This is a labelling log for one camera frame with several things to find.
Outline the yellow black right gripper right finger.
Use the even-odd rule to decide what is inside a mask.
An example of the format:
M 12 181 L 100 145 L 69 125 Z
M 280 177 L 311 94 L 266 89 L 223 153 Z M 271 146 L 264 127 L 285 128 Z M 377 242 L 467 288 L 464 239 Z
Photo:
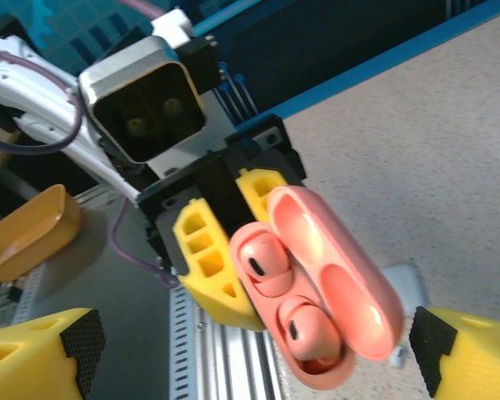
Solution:
M 433 400 L 500 400 L 500 322 L 418 307 L 412 352 Z

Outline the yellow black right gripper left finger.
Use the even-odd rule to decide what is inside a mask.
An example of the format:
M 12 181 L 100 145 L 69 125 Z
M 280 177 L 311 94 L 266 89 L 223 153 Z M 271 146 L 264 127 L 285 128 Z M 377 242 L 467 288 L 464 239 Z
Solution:
M 86 307 L 0 328 L 0 400 L 87 400 L 105 342 Z

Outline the pink wireless earbud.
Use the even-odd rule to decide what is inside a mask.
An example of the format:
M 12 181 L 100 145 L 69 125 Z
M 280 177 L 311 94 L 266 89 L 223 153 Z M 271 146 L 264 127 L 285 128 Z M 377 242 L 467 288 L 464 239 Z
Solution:
M 306 297 L 283 301 L 278 317 L 287 350 L 301 362 L 331 364 L 341 357 L 343 340 L 330 317 Z
M 282 296 L 293 285 L 293 269 L 286 250 L 270 232 L 249 238 L 238 250 L 237 259 L 250 283 L 264 297 Z

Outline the white wireless earbud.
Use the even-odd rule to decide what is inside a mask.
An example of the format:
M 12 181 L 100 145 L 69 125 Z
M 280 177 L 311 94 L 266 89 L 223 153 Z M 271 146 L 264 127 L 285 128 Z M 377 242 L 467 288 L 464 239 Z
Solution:
M 404 345 L 396 346 L 388 358 L 388 364 L 392 368 L 401 369 L 408 358 L 408 348 Z

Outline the white earbud charging case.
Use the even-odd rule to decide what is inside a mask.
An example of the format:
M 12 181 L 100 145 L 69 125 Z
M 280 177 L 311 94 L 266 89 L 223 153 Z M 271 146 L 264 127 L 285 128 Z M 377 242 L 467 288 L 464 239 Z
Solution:
M 428 292 L 417 266 L 399 263 L 385 267 L 382 273 L 397 293 L 406 318 L 412 318 L 418 307 L 429 304 Z

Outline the pink earbud charging case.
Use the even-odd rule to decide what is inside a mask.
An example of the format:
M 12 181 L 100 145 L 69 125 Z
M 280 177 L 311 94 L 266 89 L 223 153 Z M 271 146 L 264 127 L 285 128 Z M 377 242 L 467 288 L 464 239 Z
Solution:
M 229 248 L 247 295 L 296 378 L 310 388 L 329 390 L 348 378 L 356 357 L 387 358 L 403 330 L 402 305 L 333 210 L 306 187 L 282 186 L 270 193 L 267 214 L 267 222 L 239 228 Z M 238 261 L 240 247 L 258 233 L 276 236 L 289 257 L 293 283 L 282 296 L 264 297 Z M 301 362 L 288 351 L 278 308 L 294 296 L 309 299 L 334 323 L 342 338 L 337 362 Z

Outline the orange plastic bowl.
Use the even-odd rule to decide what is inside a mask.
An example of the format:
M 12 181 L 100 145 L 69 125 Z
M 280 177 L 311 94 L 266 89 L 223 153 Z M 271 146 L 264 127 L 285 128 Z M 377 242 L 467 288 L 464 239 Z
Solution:
M 65 248 L 82 209 L 62 184 L 40 192 L 0 220 L 0 283 L 12 282 Z

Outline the blue table edge strip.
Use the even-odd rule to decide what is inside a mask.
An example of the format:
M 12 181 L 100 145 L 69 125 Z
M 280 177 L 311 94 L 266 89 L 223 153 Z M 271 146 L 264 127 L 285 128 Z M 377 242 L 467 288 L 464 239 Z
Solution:
M 334 95 L 405 63 L 455 37 L 500 16 L 500 0 L 487 0 L 455 17 L 290 98 L 270 112 L 289 118 Z

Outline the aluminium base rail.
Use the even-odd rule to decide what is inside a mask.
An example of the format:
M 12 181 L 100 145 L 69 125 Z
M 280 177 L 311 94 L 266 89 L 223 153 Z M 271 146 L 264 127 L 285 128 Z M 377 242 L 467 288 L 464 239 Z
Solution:
M 267 332 L 196 322 L 197 400 L 287 400 Z

